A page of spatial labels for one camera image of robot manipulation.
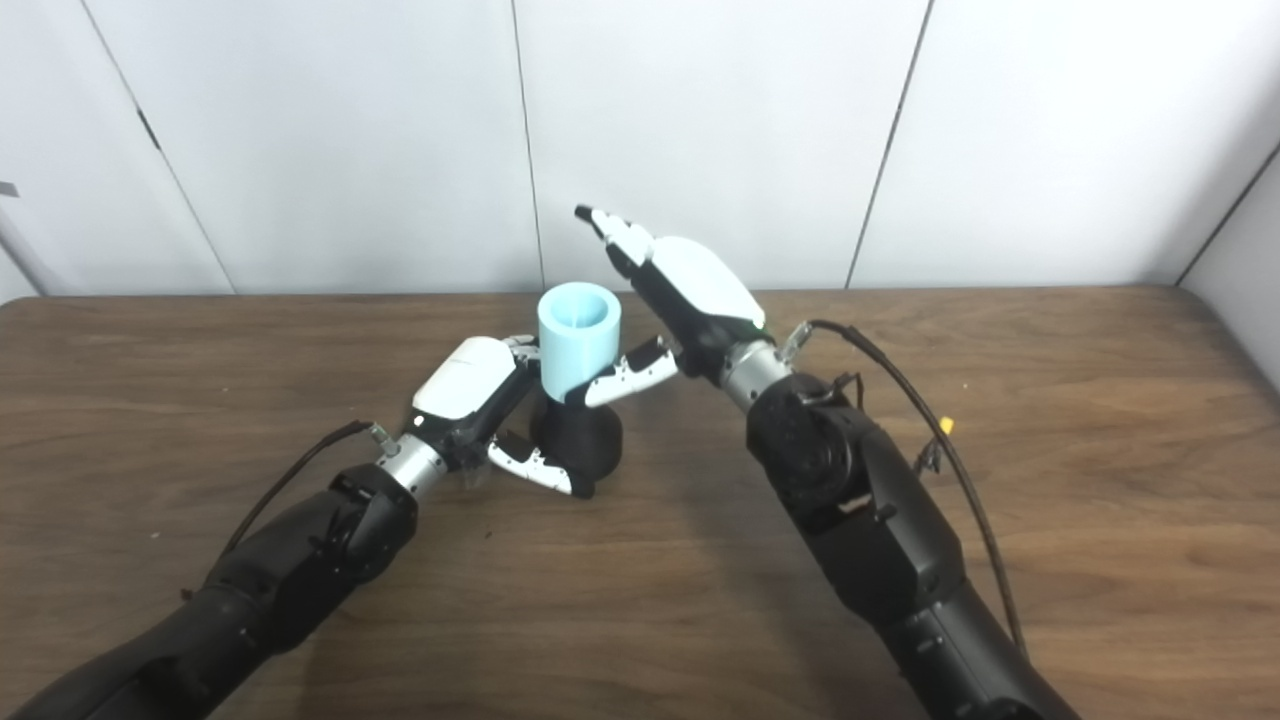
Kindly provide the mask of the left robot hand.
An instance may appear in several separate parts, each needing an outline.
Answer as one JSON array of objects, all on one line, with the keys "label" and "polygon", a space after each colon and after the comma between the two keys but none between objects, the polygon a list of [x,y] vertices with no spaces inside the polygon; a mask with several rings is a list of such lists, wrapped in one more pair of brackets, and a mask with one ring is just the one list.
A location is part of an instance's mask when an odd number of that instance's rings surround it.
[{"label": "left robot hand", "polygon": [[399,437],[406,469],[397,480],[411,493],[448,471],[489,462],[511,475],[575,498],[595,484],[550,459],[534,442],[504,429],[506,420],[540,380],[538,337],[465,340],[415,392]]}]

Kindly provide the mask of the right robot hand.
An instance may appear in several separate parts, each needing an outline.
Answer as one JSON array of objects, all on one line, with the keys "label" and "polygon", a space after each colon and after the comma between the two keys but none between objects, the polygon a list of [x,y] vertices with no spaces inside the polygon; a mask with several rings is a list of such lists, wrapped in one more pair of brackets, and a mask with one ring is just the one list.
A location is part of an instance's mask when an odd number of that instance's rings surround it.
[{"label": "right robot hand", "polygon": [[742,413],[791,375],[776,356],[765,313],[739,277],[703,243],[655,237],[599,208],[573,214],[605,246],[617,273],[666,327],[613,365],[564,393],[570,407],[600,407],[677,374],[703,378]]}]

